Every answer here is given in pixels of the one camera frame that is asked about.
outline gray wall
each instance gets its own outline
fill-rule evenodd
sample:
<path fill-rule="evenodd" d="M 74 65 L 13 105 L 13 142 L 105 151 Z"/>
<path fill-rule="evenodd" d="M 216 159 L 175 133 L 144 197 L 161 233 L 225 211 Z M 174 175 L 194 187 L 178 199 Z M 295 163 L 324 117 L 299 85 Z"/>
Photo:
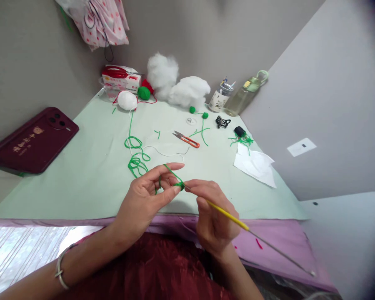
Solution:
<path fill-rule="evenodd" d="M 315 257 L 344 300 L 375 299 L 375 192 L 316 202 L 301 202 Z"/>
<path fill-rule="evenodd" d="M 299 200 L 375 191 L 375 11 L 327 0 L 242 119 Z M 293 157 L 310 138 L 317 148 Z"/>
<path fill-rule="evenodd" d="M 268 70 L 324 1 L 123 1 L 130 44 L 114 47 L 115 60 L 146 72 L 159 51 L 176 57 L 180 78 L 199 76 L 212 92 L 226 75 L 239 86 Z"/>
<path fill-rule="evenodd" d="M 74 118 L 99 90 L 103 49 L 73 29 L 54 0 L 0 1 L 0 140 L 47 106 Z"/>

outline silver metal rod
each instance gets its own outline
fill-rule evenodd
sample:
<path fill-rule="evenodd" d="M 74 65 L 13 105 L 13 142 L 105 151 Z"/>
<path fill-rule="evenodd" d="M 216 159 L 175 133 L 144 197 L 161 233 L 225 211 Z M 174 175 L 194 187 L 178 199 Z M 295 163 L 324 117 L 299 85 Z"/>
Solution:
<path fill-rule="evenodd" d="M 288 256 L 287 254 L 283 253 L 282 251 L 280 251 L 278 248 L 276 248 L 275 246 L 271 245 L 269 242 L 267 242 L 266 240 L 263 240 L 262 238 L 260 238 L 258 235 L 256 235 L 253 231 L 249 230 L 249 232 L 255 236 L 257 239 L 259 239 L 260 241 L 262 241 L 263 243 L 267 244 L 268 246 L 270 246 L 273 250 L 275 250 L 276 252 L 278 252 L 279 254 L 281 254 L 284 258 L 290 260 L 292 263 L 294 263 L 296 266 L 298 266 L 300 269 L 302 269 L 304 272 L 306 272 L 307 274 L 310 274 L 311 276 L 315 277 L 315 272 L 314 271 L 307 271 L 305 268 L 303 268 L 301 266 L 301 264 L 299 264 L 298 262 L 296 262 L 293 258 L 291 258 L 290 256 Z"/>

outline red clothing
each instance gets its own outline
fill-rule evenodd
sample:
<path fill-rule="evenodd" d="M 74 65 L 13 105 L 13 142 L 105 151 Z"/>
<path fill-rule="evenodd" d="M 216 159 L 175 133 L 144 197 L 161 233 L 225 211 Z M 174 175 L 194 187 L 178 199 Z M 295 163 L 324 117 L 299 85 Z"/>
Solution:
<path fill-rule="evenodd" d="M 145 233 L 103 269 L 59 299 L 232 299 L 212 281 L 204 252 L 177 237 Z"/>

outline hand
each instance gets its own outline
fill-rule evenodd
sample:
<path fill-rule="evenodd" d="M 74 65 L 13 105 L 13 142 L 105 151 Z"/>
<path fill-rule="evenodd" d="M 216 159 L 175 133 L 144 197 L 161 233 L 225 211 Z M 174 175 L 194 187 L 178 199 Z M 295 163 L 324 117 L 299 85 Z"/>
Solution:
<path fill-rule="evenodd" d="M 190 180 L 185 184 L 186 191 L 197 196 L 199 221 L 196 231 L 200 244 L 216 259 L 224 259 L 232 248 L 231 241 L 239 235 L 240 227 L 212 208 L 207 200 L 236 218 L 239 218 L 239 214 L 215 182 Z"/>
<path fill-rule="evenodd" d="M 182 163 L 168 163 L 171 170 L 179 170 Z M 164 192 L 156 195 L 161 187 Z M 112 236 L 120 243 L 133 245 L 145 232 L 158 211 L 166 206 L 180 192 L 178 179 L 164 166 L 159 165 L 143 176 L 133 180 L 128 193 L 121 204 L 115 221 L 110 225 Z"/>

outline desk surface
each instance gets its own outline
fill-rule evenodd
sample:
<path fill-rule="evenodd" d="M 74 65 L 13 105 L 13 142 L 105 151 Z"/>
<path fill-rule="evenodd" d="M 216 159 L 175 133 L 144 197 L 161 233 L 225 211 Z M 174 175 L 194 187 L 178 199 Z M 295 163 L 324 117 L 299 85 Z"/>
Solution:
<path fill-rule="evenodd" d="M 25 177 L 0 203 L 0 218 L 38 220 L 87 220 L 116 215 L 134 179 L 127 168 L 130 152 L 124 146 L 130 119 L 128 112 L 114 107 L 107 96 L 95 96 L 75 118 L 80 131 L 64 148 L 49 168 L 38 176 Z M 177 172 L 183 180 L 204 179 L 217 182 L 234 204 L 242 219 L 306 219 L 296 197 L 279 174 L 273 170 L 277 188 L 269 187 L 233 166 L 237 144 L 230 147 L 233 129 L 242 126 L 240 117 L 233 117 L 227 129 L 218 129 L 218 114 L 208 111 L 204 127 L 210 129 L 192 138 L 200 148 L 190 148 L 184 155 L 186 166 Z M 230 118 L 224 113 L 222 118 Z M 197 124 L 186 122 L 194 118 Z M 140 103 L 133 116 L 131 135 L 143 146 L 155 146 L 161 153 L 185 153 L 188 145 L 172 132 L 191 135 L 201 130 L 201 115 L 192 115 L 166 102 Z M 154 131 L 161 131 L 160 138 Z M 261 151 L 256 143 L 252 150 Z M 167 162 L 181 162 L 178 155 L 165 157 L 148 147 L 149 169 Z M 198 214 L 195 197 L 182 192 L 161 213 Z"/>

